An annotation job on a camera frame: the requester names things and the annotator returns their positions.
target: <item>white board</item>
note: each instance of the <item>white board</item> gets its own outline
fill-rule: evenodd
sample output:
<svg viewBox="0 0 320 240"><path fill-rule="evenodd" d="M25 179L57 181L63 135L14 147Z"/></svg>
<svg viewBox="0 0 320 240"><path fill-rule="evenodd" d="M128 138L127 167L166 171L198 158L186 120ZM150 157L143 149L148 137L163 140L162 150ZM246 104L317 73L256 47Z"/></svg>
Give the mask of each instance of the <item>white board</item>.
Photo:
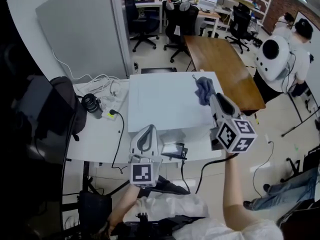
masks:
<svg viewBox="0 0 320 240"><path fill-rule="evenodd" d="M307 42L305 44L305 49L313 55L314 61L310 65L305 81L314 96L316 104L320 106L320 30L301 12L297 13L294 24L300 19L308 20L313 27L311 43Z"/></svg>

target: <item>person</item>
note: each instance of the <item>person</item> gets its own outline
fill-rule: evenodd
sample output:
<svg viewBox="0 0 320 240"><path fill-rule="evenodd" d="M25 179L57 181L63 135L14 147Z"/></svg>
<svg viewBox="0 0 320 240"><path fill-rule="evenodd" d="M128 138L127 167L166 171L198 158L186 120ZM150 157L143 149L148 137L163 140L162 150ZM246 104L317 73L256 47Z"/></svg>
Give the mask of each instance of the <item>person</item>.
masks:
<svg viewBox="0 0 320 240"><path fill-rule="evenodd" d="M291 28L294 22L295 18L289 12L286 12L277 20L277 22L274 25L273 31L281 27Z"/></svg>
<svg viewBox="0 0 320 240"><path fill-rule="evenodd" d="M294 83L301 85L305 82L310 67L310 56L304 44L312 38L313 27L308 20L301 18L295 24L295 32L287 27L279 27L274 30L273 35L281 36L289 42L289 47L294 55L291 55L288 65L289 73L283 79L268 81L264 79L263 74L255 71L253 80L263 98L264 103L275 99L282 93L287 93ZM258 110L244 111L246 116L251 116Z"/></svg>
<svg viewBox="0 0 320 240"><path fill-rule="evenodd" d="M236 158L225 162L222 208L226 225L209 218L207 205L196 194L162 193L155 198L142 197L137 200L139 193L138 187L130 185L108 217L108 223L101 229L101 234L110 237L122 222L138 222L137 214L147 213L149 221L159 221L176 215L197 217L191 224L173 231L172 236L176 240L283 239L281 230L273 221L256 218L244 208Z"/></svg>
<svg viewBox="0 0 320 240"><path fill-rule="evenodd" d="M309 169L304 173L276 185L264 184L266 195L252 201L244 201L243 206L248 210L263 210L286 204L298 203L305 200L320 200L320 163L318 167Z"/></svg>

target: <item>wooden table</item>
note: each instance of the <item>wooden table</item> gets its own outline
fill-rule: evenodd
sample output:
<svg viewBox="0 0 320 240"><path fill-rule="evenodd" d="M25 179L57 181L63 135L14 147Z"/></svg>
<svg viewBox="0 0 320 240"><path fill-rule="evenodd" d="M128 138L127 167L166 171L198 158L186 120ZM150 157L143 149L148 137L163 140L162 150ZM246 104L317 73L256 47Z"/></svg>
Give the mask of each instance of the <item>wooden table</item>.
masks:
<svg viewBox="0 0 320 240"><path fill-rule="evenodd" d="M215 34L216 34L216 31L217 31L217 27L218 27L218 22L219 22L219 19L221 18L221 16L216 13L216 12L203 12L202 10L199 9L199 13L198 13L198 17L199 16L203 16L205 18L209 18L209 19L214 19L214 24L213 24L213 28L212 28L212 35L211 37L214 38L215 37Z"/></svg>
<svg viewBox="0 0 320 240"><path fill-rule="evenodd" d="M241 111L266 108L249 71L227 40L190 35L184 38L195 69L215 72L224 94Z"/></svg>

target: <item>white table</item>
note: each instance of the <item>white table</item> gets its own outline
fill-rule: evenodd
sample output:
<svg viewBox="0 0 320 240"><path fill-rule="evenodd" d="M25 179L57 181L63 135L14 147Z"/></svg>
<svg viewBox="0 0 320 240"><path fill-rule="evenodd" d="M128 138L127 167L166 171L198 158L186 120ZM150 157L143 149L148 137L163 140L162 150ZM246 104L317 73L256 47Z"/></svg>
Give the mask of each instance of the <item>white table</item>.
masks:
<svg viewBox="0 0 320 240"><path fill-rule="evenodd" d="M162 1L159 0L154 0L154 2L141 2L135 3L135 6L137 8L148 8L148 7L159 7L159 34L162 34L162 16L163 16L163 6L162 6Z"/></svg>
<svg viewBox="0 0 320 240"><path fill-rule="evenodd" d="M82 87L83 85L85 83L77 84L78 87ZM217 92L222 92L220 84L216 84L214 88ZM117 164L127 164L129 160L131 137L128 133L128 105L129 95L127 95L119 111L124 118L124 132L115 160ZM112 163L116 154L122 126L120 116L117 116L115 121L111 121L106 118L95 119L88 113L85 128L78 134L80 140L77 142L73 137L70 139L67 158L88 162ZM188 149L186 163L219 158L222 155L221 150L212 151L209 132L199 141L186 142L185 147ZM162 150L161 143L158 144L158 150L159 152ZM181 162L181 160L173 158L170 161L168 157L163 156L163 163L177 162Z"/></svg>

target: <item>desk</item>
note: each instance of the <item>desk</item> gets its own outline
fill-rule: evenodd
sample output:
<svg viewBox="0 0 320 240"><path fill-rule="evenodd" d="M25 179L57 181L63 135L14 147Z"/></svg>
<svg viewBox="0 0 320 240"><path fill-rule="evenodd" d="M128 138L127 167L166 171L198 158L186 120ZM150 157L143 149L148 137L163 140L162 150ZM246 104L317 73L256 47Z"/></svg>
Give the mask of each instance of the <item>desk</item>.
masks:
<svg viewBox="0 0 320 240"><path fill-rule="evenodd" d="M214 38L217 31L219 19L221 18L221 16L216 12L207 13L207 12L203 12L200 9L199 9L198 16L204 16L205 18L214 19L214 25L212 28L212 35L211 35L211 37Z"/></svg>
<svg viewBox="0 0 320 240"><path fill-rule="evenodd" d="M80 83L76 86L83 87L86 83ZM128 107L129 95L127 95L124 103L120 108L120 113L124 119L124 131L120 143L119 151L115 160L116 164L127 164L131 137L128 133ZM79 141L75 141L72 137L70 139L67 158L82 160L88 162L109 163L113 162L118 147L118 142L122 130L122 120L117 116L115 121L106 118L96 119L92 114L88 113L86 118L85 128L78 133ZM163 145L159 143L158 150L161 152ZM185 147L188 148L187 161L197 161L205 159L219 158L222 155L221 150L211 150L211 141L209 132L199 141L186 142ZM177 163L181 162L179 159L169 160L168 157L163 156L163 163Z"/></svg>
<svg viewBox="0 0 320 240"><path fill-rule="evenodd" d="M195 69L215 72L224 94L241 111L266 108L253 78L227 40L190 35L184 38Z"/></svg>
<svg viewBox="0 0 320 240"><path fill-rule="evenodd" d="M142 3L135 3L137 8L149 8L149 7L159 7L159 34L162 34L162 17L163 17L163 6L162 1L154 0L154 2L142 2Z"/></svg>

